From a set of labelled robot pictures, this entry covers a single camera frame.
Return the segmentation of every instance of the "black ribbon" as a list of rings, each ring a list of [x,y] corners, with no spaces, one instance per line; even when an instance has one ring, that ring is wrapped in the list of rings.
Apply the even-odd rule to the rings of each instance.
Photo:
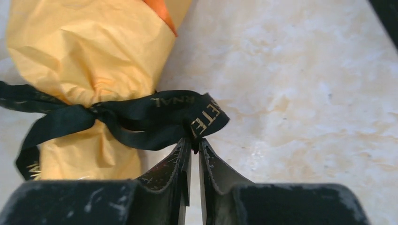
[[[89,129],[95,120],[105,123],[120,143],[154,151],[175,144],[183,137],[200,140],[229,121],[209,94],[190,90],[160,91],[143,98],[100,102],[85,108],[65,104],[29,85],[11,86],[0,81],[0,106],[46,114],[31,127],[15,162],[26,180],[32,179],[29,166],[39,161],[37,145]]]

